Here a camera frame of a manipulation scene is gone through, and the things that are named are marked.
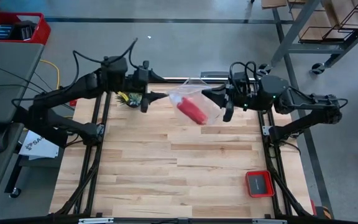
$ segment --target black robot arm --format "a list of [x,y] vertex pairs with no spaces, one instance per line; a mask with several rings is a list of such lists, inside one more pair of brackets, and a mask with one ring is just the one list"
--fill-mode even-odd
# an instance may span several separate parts
[[289,136],[301,134],[306,128],[316,124],[335,124],[342,118],[339,100],[334,95],[306,95],[289,86],[282,78],[263,75],[256,85],[250,88],[246,73],[230,76],[226,84],[203,90],[204,96],[219,107],[226,108],[223,121],[229,122],[234,107],[244,111],[267,111],[274,105],[275,111],[288,114],[294,110],[311,110],[311,113],[285,126],[274,126],[269,131],[270,141],[277,144]]
[[67,132],[78,134],[85,145],[93,146],[100,142],[104,133],[102,125],[81,124],[57,115],[51,108],[79,98],[92,99],[104,92],[121,91],[141,94],[140,110],[146,113],[151,102],[167,96],[147,91],[149,82],[165,82],[153,70],[149,70],[148,61],[136,66],[132,75],[126,75],[127,70],[124,57],[105,57],[101,68],[79,78],[73,85],[35,96],[28,111],[23,108],[18,110],[20,114],[15,122],[24,123],[30,130],[61,147],[65,147],[65,140],[62,139],[67,138]]

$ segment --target plastic bag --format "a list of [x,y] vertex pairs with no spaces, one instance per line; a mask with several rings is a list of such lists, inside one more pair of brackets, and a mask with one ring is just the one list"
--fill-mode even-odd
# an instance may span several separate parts
[[201,79],[190,78],[168,91],[174,112],[182,123],[213,124],[222,115],[222,109],[202,94],[208,88]]

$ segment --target red box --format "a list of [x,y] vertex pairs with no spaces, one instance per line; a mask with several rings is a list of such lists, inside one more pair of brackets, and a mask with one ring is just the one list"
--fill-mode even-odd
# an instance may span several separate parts
[[46,44],[50,34],[50,26],[42,13],[36,12],[0,12],[0,24],[13,24],[20,22],[18,16],[37,16],[39,21],[30,40],[0,40],[1,42],[22,42],[33,44]]
[[[249,177],[252,175],[261,175],[265,181],[265,187],[266,187],[266,193],[265,194],[252,194],[251,193],[251,186],[249,184]],[[247,172],[246,174],[246,183],[247,183],[247,188],[248,188],[248,194],[251,197],[271,197],[274,195],[274,190],[273,190],[273,183],[272,183],[272,178],[270,177],[270,172],[267,170],[262,170],[262,171],[250,171]]]

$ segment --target gray floor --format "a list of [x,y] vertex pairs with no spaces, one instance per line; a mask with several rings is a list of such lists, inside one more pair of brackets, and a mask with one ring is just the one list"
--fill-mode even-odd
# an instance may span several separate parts
[[[39,11],[47,16],[273,19],[271,10],[261,10],[260,1],[256,1],[251,9],[245,0],[77,0],[75,3],[69,0],[11,0],[3,1],[1,5],[5,10]],[[279,12],[282,19],[290,18],[288,8],[280,8]],[[75,74],[72,50],[93,58],[117,55],[135,37],[139,41],[133,60],[136,63],[150,60],[156,73],[165,77],[197,77],[201,71],[226,71],[237,60],[269,63],[278,47],[273,25],[50,23],[50,26],[52,33],[42,58],[60,68],[62,85],[71,83]],[[308,73],[312,64],[323,62],[327,57],[291,56],[302,91],[331,93],[349,99],[339,124],[317,125],[312,128],[312,133],[334,216],[358,221],[358,46],[322,75],[317,77]],[[80,61],[81,74],[97,67],[94,63]],[[50,86],[55,86],[53,68],[40,63],[37,72]],[[283,62],[274,68],[272,75],[288,78]],[[43,85],[37,77],[33,81]],[[62,115],[71,113],[65,108],[56,110]],[[303,168],[310,195],[318,205],[314,175],[302,137],[298,144],[303,151]],[[0,218],[47,214],[57,172],[26,169],[18,183],[23,189],[22,195],[14,200],[3,194],[1,188]]]

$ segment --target wooden table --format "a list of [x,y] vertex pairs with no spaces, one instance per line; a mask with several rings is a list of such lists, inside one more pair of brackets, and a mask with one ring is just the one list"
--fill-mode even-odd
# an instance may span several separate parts
[[[150,90],[159,92],[174,87],[149,85]],[[74,120],[90,122],[93,107],[94,100],[78,100]],[[274,117],[276,125],[291,121],[290,115],[274,114]],[[304,208],[312,212],[300,155],[291,146],[281,149],[288,187]],[[76,189],[84,153],[85,146],[80,143],[66,148],[51,212],[61,208]],[[152,103],[146,114],[121,106],[112,98],[93,214],[139,218],[263,218],[266,213],[273,214],[272,199],[251,198],[244,187],[244,177],[250,170],[265,169],[255,111],[238,109],[230,123],[182,125],[168,98]],[[284,211],[282,195],[277,189]]]

